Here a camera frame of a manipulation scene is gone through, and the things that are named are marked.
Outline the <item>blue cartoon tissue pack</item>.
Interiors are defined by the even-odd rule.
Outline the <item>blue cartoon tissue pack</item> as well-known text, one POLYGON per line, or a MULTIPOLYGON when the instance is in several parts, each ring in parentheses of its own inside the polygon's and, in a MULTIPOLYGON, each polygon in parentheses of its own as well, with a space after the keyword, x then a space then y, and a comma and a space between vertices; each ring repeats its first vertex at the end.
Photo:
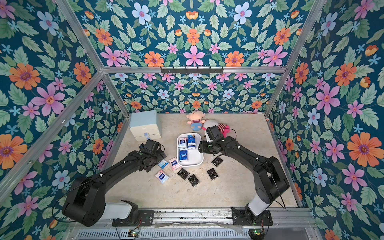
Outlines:
POLYGON ((188 150, 196 149, 196 137, 195 135, 188 135, 188 150))

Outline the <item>white plastic storage box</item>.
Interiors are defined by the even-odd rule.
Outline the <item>white plastic storage box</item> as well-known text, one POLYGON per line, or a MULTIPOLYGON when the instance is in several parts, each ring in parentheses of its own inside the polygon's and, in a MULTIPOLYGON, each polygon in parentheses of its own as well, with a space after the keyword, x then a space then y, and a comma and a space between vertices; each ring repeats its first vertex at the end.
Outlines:
POLYGON ((200 142, 202 140, 202 137, 198 133, 187 133, 187 134, 181 134, 177 138, 177 161, 180 164, 182 168, 197 168, 200 167, 203 164, 204 161, 204 155, 203 153, 200 153, 198 150, 198 147, 200 145, 200 142), (195 148, 191 149, 188 147, 188 136, 194 135, 195 136, 195 148), (185 141, 185 148, 182 149, 179 147, 180 142, 185 141), (180 151, 185 151, 186 157, 185 160, 182 160, 180 151))

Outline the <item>pink floral Tempo tissue pack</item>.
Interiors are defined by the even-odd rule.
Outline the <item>pink floral Tempo tissue pack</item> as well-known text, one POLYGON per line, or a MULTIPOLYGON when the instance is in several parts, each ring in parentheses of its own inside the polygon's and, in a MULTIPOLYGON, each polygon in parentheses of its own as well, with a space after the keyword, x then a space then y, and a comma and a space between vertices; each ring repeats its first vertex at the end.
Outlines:
POLYGON ((181 137, 178 140, 178 148, 180 150, 187 150, 188 149, 188 138, 187 137, 181 137))

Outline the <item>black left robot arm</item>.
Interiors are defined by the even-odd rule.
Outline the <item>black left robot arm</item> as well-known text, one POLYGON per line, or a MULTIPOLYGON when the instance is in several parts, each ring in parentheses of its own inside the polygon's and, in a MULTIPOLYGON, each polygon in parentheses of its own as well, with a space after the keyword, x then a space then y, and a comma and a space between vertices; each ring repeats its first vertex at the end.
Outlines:
POLYGON ((90 177, 78 177, 67 192, 62 214, 86 227, 102 219, 106 212, 106 193, 128 175, 137 171, 150 172, 166 158, 163 145, 147 140, 138 151, 127 154, 120 162, 90 177))

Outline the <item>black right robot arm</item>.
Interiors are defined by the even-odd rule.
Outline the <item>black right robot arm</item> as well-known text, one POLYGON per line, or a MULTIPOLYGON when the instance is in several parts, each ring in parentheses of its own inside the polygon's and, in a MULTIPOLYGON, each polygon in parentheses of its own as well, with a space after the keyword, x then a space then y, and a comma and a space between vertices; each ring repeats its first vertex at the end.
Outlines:
POLYGON ((249 217, 261 215, 290 188, 285 171, 277 158, 267 158, 252 152, 235 138, 225 137, 217 126, 206 129, 206 138, 199 143, 200 153, 230 157, 253 174, 256 196, 246 205, 246 214, 249 217))

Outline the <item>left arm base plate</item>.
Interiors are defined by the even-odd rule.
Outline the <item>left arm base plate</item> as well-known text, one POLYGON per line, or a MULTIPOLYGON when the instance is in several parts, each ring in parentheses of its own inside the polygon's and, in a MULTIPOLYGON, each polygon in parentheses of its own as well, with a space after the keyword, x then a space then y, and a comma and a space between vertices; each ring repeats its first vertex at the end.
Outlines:
POLYGON ((148 227, 154 220, 155 211, 134 210, 125 219, 115 219, 112 222, 113 227, 148 227))

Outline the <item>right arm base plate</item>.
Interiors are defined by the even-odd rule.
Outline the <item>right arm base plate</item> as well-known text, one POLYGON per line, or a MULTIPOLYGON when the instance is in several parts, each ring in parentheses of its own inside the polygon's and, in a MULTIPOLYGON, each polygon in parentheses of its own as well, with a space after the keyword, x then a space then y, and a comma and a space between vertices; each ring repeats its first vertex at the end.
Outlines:
POLYGON ((233 225, 242 226, 272 226, 273 220, 269 210, 260 215, 254 215, 249 208, 238 209, 231 207, 233 225))

